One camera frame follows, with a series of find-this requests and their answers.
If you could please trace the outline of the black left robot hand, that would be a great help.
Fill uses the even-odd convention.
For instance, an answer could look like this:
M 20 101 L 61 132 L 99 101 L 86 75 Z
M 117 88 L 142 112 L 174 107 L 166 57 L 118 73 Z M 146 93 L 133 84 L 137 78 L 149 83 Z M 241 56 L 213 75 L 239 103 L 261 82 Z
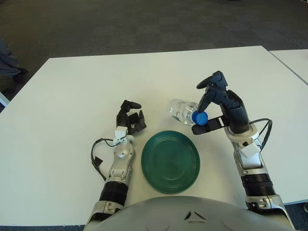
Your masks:
M 147 127 L 142 110 L 138 113 L 135 112 L 128 115 L 128 112 L 131 109 L 141 109 L 141 105 L 136 102 L 124 100 L 120 107 L 120 111 L 116 116 L 116 126 L 126 127 L 128 129 L 128 135 L 133 135 L 134 133 L 140 132 Z

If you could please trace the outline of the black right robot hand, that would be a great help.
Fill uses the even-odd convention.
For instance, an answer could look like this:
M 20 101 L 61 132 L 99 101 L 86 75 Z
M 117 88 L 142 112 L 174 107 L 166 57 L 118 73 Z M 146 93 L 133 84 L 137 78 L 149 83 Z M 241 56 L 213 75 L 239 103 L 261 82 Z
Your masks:
M 211 103 L 214 103 L 220 106 L 222 116 L 210 119 L 204 125 L 194 125 L 193 134 L 201 135 L 224 127 L 229 127 L 234 134 L 248 131 L 249 119 L 244 103 L 236 93 L 228 90 L 227 86 L 228 83 L 221 71 L 214 72 L 196 86 L 197 89 L 205 89 L 197 113 L 204 112 Z

